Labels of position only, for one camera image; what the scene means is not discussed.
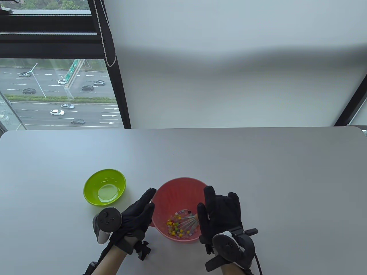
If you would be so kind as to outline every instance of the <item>water in bowl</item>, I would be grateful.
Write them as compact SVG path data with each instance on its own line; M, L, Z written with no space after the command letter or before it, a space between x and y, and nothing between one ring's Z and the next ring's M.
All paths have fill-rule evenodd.
M118 188L113 184L105 184L98 190L98 198L101 202L110 202L117 198Z

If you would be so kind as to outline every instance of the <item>forearm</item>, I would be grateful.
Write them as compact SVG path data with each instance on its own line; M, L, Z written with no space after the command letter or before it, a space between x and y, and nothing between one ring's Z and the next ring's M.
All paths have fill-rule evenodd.
M113 245L92 275L116 275L127 253Z
M221 266L223 275L244 275L243 270L234 263Z

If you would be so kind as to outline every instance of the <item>hedge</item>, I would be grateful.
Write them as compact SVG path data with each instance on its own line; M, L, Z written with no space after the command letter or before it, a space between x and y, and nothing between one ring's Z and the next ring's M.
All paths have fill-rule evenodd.
M115 98L84 98L76 96L69 99L67 96L32 96L32 95L5 95L9 101L38 101L38 102L69 102L69 103L117 103Z

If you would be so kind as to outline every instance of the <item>black cable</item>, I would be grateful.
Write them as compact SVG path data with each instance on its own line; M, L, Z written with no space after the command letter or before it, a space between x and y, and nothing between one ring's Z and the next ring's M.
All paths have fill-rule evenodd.
M262 271L261 271L261 267L260 267L259 259L257 258L256 253L255 253L255 259L256 259L257 267L259 268L260 275L262 275Z

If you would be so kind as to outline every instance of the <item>black car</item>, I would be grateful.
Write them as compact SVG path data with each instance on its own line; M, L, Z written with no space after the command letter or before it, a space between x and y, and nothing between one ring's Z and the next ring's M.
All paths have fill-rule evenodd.
M103 80L97 80L95 83L93 83L94 86L104 86L106 85L106 82Z
M36 90L33 89L33 88L26 88L26 89L22 90L22 93L23 94L35 94Z
M61 108L63 108L63 109L74 109L75 105L70 104L70 103L64 103L63 105L61 105Z
M82 91L93 91L94 87L92 85L86 85L81 88Z
M19 74L19 77L30 77L31 72L30 71L24 71L23 73Z
M71 124L84 124L86 121L80 118L75 118L71 121Z

